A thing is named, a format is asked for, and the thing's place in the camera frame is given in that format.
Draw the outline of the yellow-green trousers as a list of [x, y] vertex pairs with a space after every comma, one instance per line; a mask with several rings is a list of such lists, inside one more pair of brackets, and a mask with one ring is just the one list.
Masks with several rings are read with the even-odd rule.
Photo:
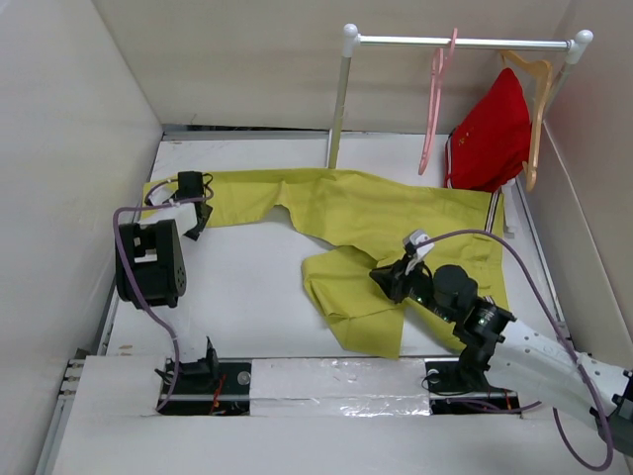
[[371, 270], [403, 255], [416, 230], [503, 234], [501, 193], [407, 186], [356, 170], [326, 168], [216, 171], [210, 224], [256, 223], [275, 206], [294, 229], [332, 245], [302, 263], [304, 288], [330, 331], [349, 351], [396, 359], [406, 304], [394, 304]]

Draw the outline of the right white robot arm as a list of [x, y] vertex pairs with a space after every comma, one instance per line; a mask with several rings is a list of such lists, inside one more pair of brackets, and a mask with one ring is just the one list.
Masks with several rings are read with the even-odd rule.
[[511, 312], [479, 296], [458, 265], [434, 273], [405, 261], [371, 271], [393, 302], [411, 299], [448, 322], [465, 347], [457, 377], [468, 389], [485, 384], [525, 393], [598, 431], [620, 453], [632, 453], [632, 373], [585, 353], [568, 353]]

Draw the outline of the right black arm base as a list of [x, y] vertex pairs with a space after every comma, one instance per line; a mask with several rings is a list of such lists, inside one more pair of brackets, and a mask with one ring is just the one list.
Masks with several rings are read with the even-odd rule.
[[424, 356], [425, 375], [420, 385], [431, 396], [431, 412], [438, 415], [500, 414], [523, 412], [517, 394], [491, 385], [482, 369], [472, 365], [472, 351], [465, 345], [448, 355]]

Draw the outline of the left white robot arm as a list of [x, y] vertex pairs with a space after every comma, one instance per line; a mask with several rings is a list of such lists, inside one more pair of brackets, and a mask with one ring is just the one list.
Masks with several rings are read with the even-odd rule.
[[143, 204], [121, 207], [113, 215], [116, 288], [121, 300], [145, 311], [169, 335], [173, 359], [159, 374], [182, 373], [176, 330], [155, 312], [174, 309], [187, 289], [181, 240], [196, 241], [213, 212], [213, 176], [184, 171], [150, 187]]

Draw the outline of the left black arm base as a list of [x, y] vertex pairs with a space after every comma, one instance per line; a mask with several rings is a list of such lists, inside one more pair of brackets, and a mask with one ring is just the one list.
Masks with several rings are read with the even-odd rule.
[[168, 359], [154, 372], [161, 380], [158, 400], [163, 416], [238, 417], [250, 414], [251, 360], [219, 359], [207, 339], [205, 355], [192, 362], [180, 362], [176, 385], [167, 396], [175, 362]]

